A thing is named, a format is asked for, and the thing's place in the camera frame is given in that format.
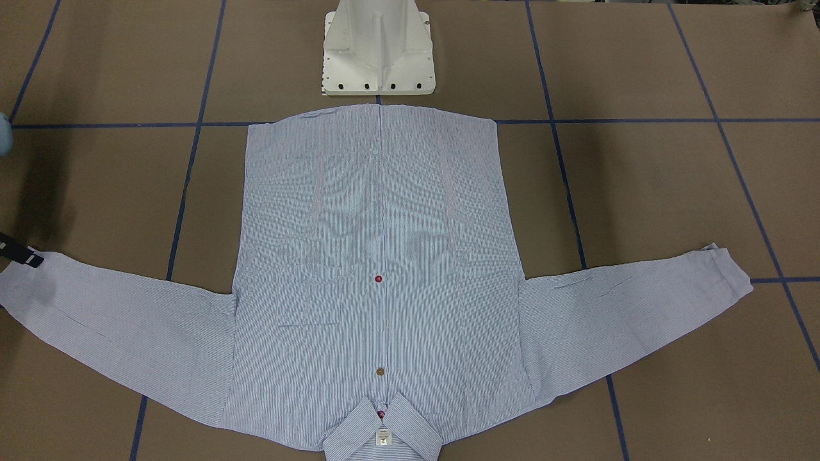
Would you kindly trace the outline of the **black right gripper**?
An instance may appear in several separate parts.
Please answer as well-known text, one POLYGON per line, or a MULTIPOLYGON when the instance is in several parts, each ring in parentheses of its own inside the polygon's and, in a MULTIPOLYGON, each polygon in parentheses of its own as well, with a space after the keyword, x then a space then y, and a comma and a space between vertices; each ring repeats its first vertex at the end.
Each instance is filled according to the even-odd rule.
POLYGON ((20 244, 11 236, 1 233, 1 257, 21 265, 38 268, 44 258, 26 245, 20 244))

